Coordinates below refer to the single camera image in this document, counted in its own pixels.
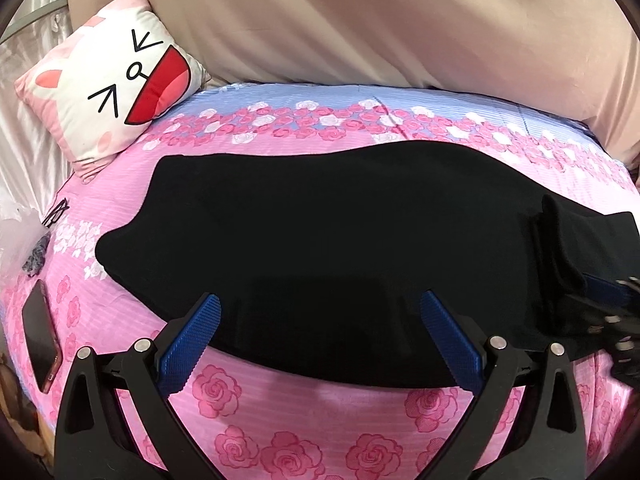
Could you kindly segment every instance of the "pink floral bedsheet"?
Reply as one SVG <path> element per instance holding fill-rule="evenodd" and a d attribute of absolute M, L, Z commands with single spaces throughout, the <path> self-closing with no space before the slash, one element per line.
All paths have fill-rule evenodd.
<path fill-rule="evenodd" d="M 603 213 L 630 210 L 640 218 L 640 196 L 622 165 L 575 125 L 524 113 L 514 105 L 444 92 L 347 87 L 337 100 L 331 89 L 307 86 L 203 92 L 155 122 L 90 184 L 72 177 L 62 187 L 57 199 L 68 198 L 70 210 L 52 237 L 41 277 L 64 363 L 46 396 L 34 383 L 20 316 L 34 279 L 20 276 L 0 296 L 12 358 L 28 394 L 52 426 L 81 346 L 91 345 L 98 353 L 122 351 L 140 337 L 155 336 L 164 325 L 114 283 L 94 255 L 97 239 L 138 211 L 162 156 L 296 155 L 381 142 L 456 142 L 585 206 Z M 609 377 L 609 367 L 604 354 L 575 364 L 590 470 L 608 453 L 629 395 L 628 388 Z M 160 464 L 129 394 L 119 396 L 143 456 Z M 328 383 L 207 348 L 185 389 L 170 399 L 229 480 L 406 480 L 437 453 L 471 398 L 459 388 Z M 481 463 L 497 457 L 521 398 L 522 391 L 514 389 Z"/>

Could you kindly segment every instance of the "smartphone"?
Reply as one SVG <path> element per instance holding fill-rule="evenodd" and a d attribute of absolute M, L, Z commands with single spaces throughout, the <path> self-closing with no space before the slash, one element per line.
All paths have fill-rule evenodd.
<path fill-rule="evenodd" d="M 47 288 L 38 280 L 22 308 L 22 324 L 27 352 L 38 388 L 48 394 L 62 364 L 62 350 L 53 327 Z"/>

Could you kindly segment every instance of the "eyeglasses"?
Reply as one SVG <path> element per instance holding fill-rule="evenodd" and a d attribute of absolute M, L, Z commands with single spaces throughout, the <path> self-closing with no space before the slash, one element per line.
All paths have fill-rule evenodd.
<path fill-rule="evenodd" d="M 42 221 L 42 225 L 47 229 L 50 228 L 53 224 L 60 220 L 62 213 L 64 213 L 67 209 L 69 209 L 69 200 L 66 198 L 62 199 L 58 204 L 51 210 L 51 212 L 47 215 L 47 217 Z"/>

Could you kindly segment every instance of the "blue clamp pad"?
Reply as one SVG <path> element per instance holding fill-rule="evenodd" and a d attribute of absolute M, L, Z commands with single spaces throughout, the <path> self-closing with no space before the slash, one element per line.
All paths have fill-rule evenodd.
<path fill-rule="evenodd" d="M 159 361 L 158 390 L 165 398 L 180 392 L 220 325 L 222 308 L 210 294 L 184 325 Z"/>
<path fill-rule="evenodd" d="M 626 308 L 631 302 L 632 290 L 620 283 L 612 283 L 590 274 L 584 274 L 587 284 L 586 297 L 596 303 Z"/>
<path fill-rule="evenodd" d="M 458 386 L 479 395 L 484 385 L 482 357 L 430 290 L 420 298 L 420 317 Z"/>

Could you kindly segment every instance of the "pillow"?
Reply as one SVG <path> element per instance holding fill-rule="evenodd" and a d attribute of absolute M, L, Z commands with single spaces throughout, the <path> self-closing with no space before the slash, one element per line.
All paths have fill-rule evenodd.
<path fill-rule="evenodd" d="M 84 183 L 209 78 L 148 0 L 113 0 L 15 82 Z"/>

